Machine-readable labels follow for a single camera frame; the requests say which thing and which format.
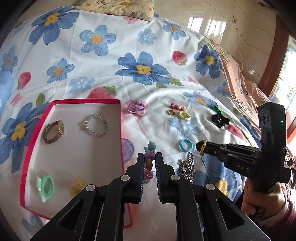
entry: floral bed sheet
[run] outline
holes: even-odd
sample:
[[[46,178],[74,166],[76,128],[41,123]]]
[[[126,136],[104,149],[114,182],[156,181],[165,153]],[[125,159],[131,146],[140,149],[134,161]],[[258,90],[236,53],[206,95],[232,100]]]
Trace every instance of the floral bed sheet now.
[[[251,123],[241,120],[231,98],[213,45],[157,14],[147,22],[71,7],[53,9],[15,26],[0,49],[0,61],[2,71],[15,79],[0,121],[0,206],[21,240],[29,240],[46,223],[20,206],[19,195],[30,139],[52,100],[121,99],[125,168],[149,141],[175,169],[178,159],[186,158],[178,147],[184,138],[194,145],[207,139],[257,147]],[[144,116],[127,111],[134,100],[145,105]],[[191,120],[169,116],[171,102],[185,106]],[[211,105],[231,124],[216,127]],[[201,157],[196,150],[193,155],[194,183],[213,183],[236,201],[244,177],[212,156]],[[142,203],[131,205],[131,218],[124,240],[176,239],[175,206],[159,202],[155,177],[144,186]]]

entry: person's sleeve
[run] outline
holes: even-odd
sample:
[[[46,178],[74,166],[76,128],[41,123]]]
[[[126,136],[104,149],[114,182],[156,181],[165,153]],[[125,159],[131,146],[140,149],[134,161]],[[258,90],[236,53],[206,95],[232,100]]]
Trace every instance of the person's sleeve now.
[[[281,221],[274,226],[260,226],[263,232],[271,239],[271,241],[291,241],[296,240],[296,212],[293,204],[288,199],[289,209]]]
[[[270,228],[270,227],[275,226],[277,223],[282,221],[283,218],[287,215],[289,208],[290,208],[290,203],[288,202],[287,198],[285,197],[285,204],[284,204],[283,208],[281,209],[281,211],[276,215],[273,215],[269,218],[259,221],[258,222],[259,226],[265,227],[265,228]]]

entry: hand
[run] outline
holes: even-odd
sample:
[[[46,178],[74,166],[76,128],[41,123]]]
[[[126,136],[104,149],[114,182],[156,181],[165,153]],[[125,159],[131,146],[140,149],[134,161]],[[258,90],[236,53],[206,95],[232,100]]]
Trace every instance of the hand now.
[[[264,194],[255,192],[252,180],[246,180],[241,208],[245,215],[249,216],[255,214],[255,206],[260,206],[265,208],[263,218],[269,218],[278,214],[283,209],[284,205],[285,196],[279,183],[275,185],[272,193]]]

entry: yellow ring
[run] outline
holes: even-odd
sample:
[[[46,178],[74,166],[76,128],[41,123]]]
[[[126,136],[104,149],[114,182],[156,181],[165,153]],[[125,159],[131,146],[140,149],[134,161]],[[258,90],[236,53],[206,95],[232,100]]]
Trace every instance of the yellow ring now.
[[[203,153],[203,151],[204,151],[204,149],[205,149],[205,145],[207,144],[207,140],[204,140],[204,144],[202,145],[202,147],[201,147],[201,149],[200,149],[200,155],[201,156],[204,156],[204,153]]]
[[[179,116],[180,116],[180,118],[182,119],[182,120],[185,120],[185,121],[189,121],[190,120],[190,115],[188,114],[188,113],[186,113],[186,112],[184,112],[184,111],[181,111],[180,113],[179,113]]]
[[[174,112],[173,110],[169,110],[169,111],[168,111],[168,114],[169,114],[169,115],[175,115],[175,112]]]

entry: pillow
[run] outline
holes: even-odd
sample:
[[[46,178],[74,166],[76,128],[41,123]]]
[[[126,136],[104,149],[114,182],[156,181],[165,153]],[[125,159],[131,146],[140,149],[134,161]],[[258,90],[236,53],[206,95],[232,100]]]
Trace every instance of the pillow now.
[[[154,0],[84,0],[75,6],[75,8],[151,21],[154,15],[153,6]]]

